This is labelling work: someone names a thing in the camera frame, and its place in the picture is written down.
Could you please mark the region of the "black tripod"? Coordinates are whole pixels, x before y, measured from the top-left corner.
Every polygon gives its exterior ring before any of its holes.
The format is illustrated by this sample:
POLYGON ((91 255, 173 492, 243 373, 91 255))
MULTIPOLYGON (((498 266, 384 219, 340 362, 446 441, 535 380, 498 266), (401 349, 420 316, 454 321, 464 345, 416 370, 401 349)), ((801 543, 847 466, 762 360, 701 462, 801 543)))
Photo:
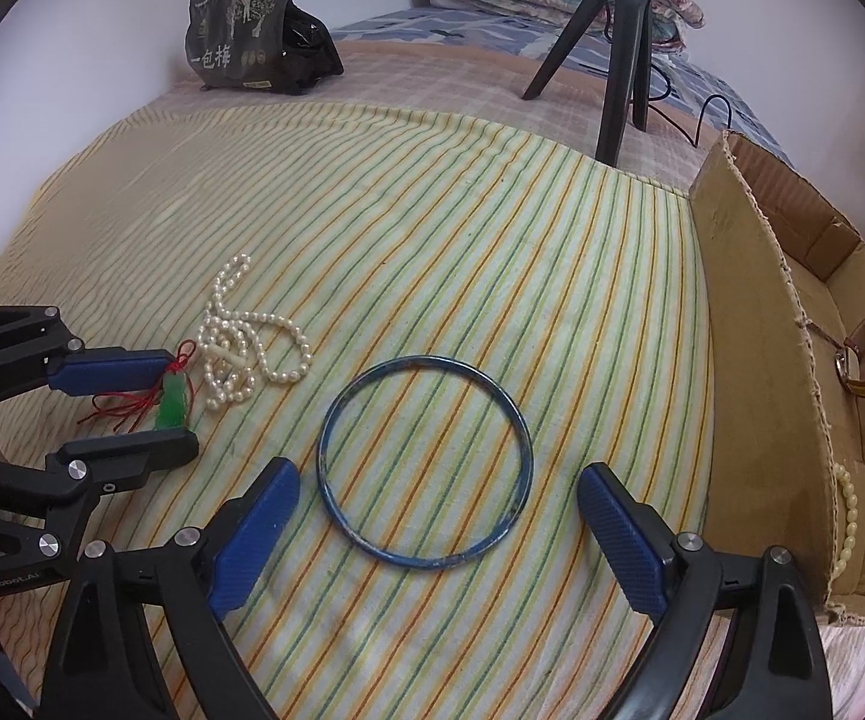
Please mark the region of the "black tripod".
POLYGON ((531 78, 522 99, 531 101, 543 93, 554 73, 560 70, 571 50, 608 4, 613 4, 610 62, 595 160, 616 166, 627 116, 633 115, 634 127, 639 130, 647 128, 652 60, 650 0, 582 0, 531 78))

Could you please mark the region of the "green jade red-cord pendant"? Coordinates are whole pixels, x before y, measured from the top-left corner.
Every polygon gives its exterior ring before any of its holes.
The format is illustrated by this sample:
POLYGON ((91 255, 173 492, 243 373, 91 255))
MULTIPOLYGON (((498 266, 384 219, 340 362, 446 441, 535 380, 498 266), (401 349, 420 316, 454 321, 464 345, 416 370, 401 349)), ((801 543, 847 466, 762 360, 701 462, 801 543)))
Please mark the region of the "green jade red-cord pendant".
POLYGON ((190 338, 182 341, 172 361, 159 374, 159 379, 145 390, 94 395, 91 411, 80 419, 80 424, 112 419, 116 433, 122 429, 136 433, 145 424, 149 413, 154 411, 154 429, 187 427, 197 396, 188 366, 197 349, 198 344, 190 338))

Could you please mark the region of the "striped yellow bed sheet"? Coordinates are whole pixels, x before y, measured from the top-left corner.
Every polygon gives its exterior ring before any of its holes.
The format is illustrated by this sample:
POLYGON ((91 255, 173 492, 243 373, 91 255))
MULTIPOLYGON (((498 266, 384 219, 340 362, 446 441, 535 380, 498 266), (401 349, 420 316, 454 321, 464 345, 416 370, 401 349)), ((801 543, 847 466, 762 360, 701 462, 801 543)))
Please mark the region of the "striped yellow bed sheet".
POLYGON ((675 527, 711 466, 711 330, 681 190, 468 115, 296 103, 130 115, 40 187, 0 304, 197 358, 200 455, 104 500, 117 550, 301 475, 227 616, 284 718, 590 718, 649 634, 576 502, 610 463, 675 527))

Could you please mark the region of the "black snack bag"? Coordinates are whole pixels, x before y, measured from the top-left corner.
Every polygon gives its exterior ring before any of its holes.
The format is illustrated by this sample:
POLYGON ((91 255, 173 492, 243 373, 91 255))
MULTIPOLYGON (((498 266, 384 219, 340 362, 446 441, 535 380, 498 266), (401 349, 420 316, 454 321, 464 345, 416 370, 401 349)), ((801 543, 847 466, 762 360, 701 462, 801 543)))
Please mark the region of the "black snack bag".
POLYGON ((302 94, 345 71, 327 26, 295 0, 190 0, 185 57, 206 89, 302 94))

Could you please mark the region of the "blue patterned mattress cover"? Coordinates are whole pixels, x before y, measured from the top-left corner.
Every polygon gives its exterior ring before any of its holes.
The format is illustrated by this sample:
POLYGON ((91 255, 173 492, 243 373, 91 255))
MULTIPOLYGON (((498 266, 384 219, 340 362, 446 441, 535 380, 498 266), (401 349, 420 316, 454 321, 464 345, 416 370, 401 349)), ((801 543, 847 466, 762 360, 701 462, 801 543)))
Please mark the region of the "blue patterned mattress cover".
MULTIPOLYGON (((543 62, 561 29, 540 21, 478 10, 415 7, 342 26, 337 41, 398 41, 496 50, 543 62)), ((650 70, 650 102, 699 119, 717 130, 730 128, 779 158, 787 154, 729 83, 681 54, 656 52, 650 70)))

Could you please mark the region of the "cardboard box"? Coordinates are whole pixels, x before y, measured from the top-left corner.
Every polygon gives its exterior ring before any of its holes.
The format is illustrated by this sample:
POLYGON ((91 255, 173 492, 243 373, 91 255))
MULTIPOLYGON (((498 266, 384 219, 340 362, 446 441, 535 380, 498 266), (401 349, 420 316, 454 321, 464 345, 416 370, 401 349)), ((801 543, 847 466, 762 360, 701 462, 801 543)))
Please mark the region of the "cardboard box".
POLYGON ((714 351, 704 536, 782 544, 815 606, 865 624, 865 400, 836 374, 865 319, 865 242, 775 154, 720 135, 689 189, 714 351))

